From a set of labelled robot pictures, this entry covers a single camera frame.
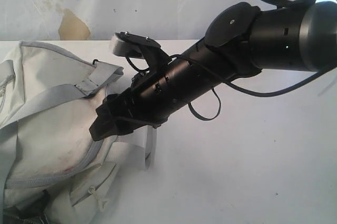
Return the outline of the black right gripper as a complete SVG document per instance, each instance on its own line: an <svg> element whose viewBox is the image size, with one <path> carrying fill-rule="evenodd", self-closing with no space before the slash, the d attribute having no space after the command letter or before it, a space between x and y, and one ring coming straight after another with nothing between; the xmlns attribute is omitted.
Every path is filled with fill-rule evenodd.
<svg viewBox="0 0 337 224"><path fill-rule="evenodd" d="M165 123L169 118L164 104L168 80L166 70L137 73L125 91L108 95L96 109L97 118L89 128L93 141L127 135L146 125L158 128Z"/></svg>

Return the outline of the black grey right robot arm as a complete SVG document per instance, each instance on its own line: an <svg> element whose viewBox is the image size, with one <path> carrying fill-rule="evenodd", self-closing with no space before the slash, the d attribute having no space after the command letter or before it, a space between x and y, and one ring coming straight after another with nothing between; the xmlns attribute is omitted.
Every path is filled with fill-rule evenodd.
<svg viewBox="0 0 337 224"><path fill-rule="evenodd" d="M114 34L113 53L145 59L121 94L96 109L94 141L127 135L169 116L221 83L253 77L263 69L308 71L313 77L336 67L336 3L262 11L246 2L223 11L205 36L185 52L167 55L159 43L128 32Z"/></svg>

